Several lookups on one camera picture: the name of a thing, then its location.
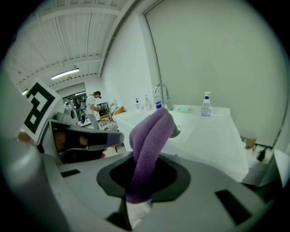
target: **faucet spout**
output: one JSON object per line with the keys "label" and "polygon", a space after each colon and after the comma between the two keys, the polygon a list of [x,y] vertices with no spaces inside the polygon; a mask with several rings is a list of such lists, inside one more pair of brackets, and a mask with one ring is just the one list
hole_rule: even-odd
{"label": "faucet spout", "polygon": [[169,110],[169,111],[171,111],[171,110],[173,110],[173,105],[172,105],[172,103],[171,103],[171,98],[170,98],[170,96],[169,96],[169,92],[168,92],[168,88],[167,88],[167,86],[166,85],[164,85],[164,84],[158,84],[158,85],[156,85],[155,87],[154,87],[154,93],[157,93],[157,90],[159,89],[159,88],[162,88],[162,87],[164,87],[165,88],[165,90],[166,90],[166,103],[167,103],[167,110]]}

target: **fluorescent light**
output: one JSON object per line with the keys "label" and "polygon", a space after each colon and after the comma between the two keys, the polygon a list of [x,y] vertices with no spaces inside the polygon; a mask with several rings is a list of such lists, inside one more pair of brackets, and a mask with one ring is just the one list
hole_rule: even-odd
{"label": "fluorescent light", "polygon": [[25,95],[25,94],[27,93],[27,90],[28,90],[28,89],[25,89],[25,90],[23,91],[22,95]]}
{"label": "fluorescent light", "polygon": [[62,73],[60,73],[58,75],[52,76],[51,79],[54,80],[56,78],[59,78],[59,77],[62,77],[62,76],[65,76],[65,75],[68,75],[68,74],[71,74],[71,73],[76,73],[78,71],[80,71],[79,68],[68,70],[68,71],[62,72]]}
{"label": "fluorescent light", "polygon": [[79,92],[79,93],[76,93],[75,96],[80,95],[80,94],[83,94],[83,93],[86,93],[86,92]]}

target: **green soap dish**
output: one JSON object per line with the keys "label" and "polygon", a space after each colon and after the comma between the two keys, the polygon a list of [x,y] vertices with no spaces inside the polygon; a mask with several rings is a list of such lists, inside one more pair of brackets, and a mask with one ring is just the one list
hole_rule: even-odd
{"label": "green soap dish", "polygon": [[192,109],[190,109],[190,108],[178,108],[177,111],[180,113],[191,113]]}

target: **folded towel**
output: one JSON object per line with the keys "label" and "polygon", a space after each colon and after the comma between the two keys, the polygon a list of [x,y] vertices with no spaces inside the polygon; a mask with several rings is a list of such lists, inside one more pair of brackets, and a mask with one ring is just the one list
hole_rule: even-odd
{"label": "folded towel", "polygon": [[126,194],[127,202],[135,204],[150,200],[156,160],[175,127],[172,116],[161,108],[140,122],[130,133],[135,171]]}

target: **faucet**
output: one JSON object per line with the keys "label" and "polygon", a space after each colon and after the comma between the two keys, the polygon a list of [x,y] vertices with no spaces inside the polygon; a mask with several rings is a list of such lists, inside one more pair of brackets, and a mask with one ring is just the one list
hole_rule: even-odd
{"label": "faucet", "polygon": [[172,103],[171,103],[171,99],[170,99],[170,97],[169,97],[169,93],[168,93],[168,88],[167,88],[167,86],[166,85],[164,85],[164,84],[158,84],[158,85],[156,85],[155,87],[154,87],[154,93],[157,93],[157,90],[158,90],[158,88],[159,87],[165,87],[165,89],[166,89],[166,103],[167,103],[167,110],[169,110],[169,111],[171,111],[171,110],[173,110],[173,105],[172,105]]}

